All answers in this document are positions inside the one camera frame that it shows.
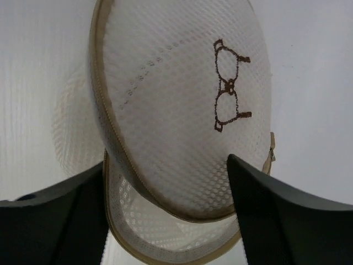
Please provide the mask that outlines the white mesh laundry bag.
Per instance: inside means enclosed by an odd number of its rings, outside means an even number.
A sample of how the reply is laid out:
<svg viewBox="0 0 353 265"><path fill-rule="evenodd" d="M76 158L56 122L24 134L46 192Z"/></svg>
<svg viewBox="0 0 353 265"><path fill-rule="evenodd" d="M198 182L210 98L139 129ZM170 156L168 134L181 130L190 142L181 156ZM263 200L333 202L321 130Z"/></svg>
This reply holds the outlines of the white mesh laundry bag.
<svg viewBox="0 0 353 265"><path fill-rule="evenodd" d="M103 163L112 235L147 264L207 264L240 240L235 154L270 172L271 73L249 1L97 1L85 63L58 93L68 176Z"/></svg>

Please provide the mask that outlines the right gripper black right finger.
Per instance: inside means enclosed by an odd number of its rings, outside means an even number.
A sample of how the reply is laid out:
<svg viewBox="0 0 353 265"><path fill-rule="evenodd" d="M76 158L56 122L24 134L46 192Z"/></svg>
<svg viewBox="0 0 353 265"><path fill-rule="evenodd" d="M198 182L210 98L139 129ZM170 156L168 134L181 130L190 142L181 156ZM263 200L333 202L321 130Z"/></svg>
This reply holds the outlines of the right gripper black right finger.
<svg viewBox="0 0 353 265"><path fill-rule="evenodd" d="M236 155L227 171L248 264L352 264L352 205L299 190Z"/></svg>

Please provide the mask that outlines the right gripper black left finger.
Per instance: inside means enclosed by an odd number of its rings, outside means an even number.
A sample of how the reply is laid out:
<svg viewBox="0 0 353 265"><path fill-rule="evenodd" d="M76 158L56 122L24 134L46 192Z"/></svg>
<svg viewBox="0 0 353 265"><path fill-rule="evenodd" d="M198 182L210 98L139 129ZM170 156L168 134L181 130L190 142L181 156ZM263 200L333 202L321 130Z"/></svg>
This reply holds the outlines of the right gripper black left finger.
<svg viewBox="0 0 353 265"><path fill-rule="evenodd" d="M1 201L1 264L100 264L107 234L102 163Z"/></svg>

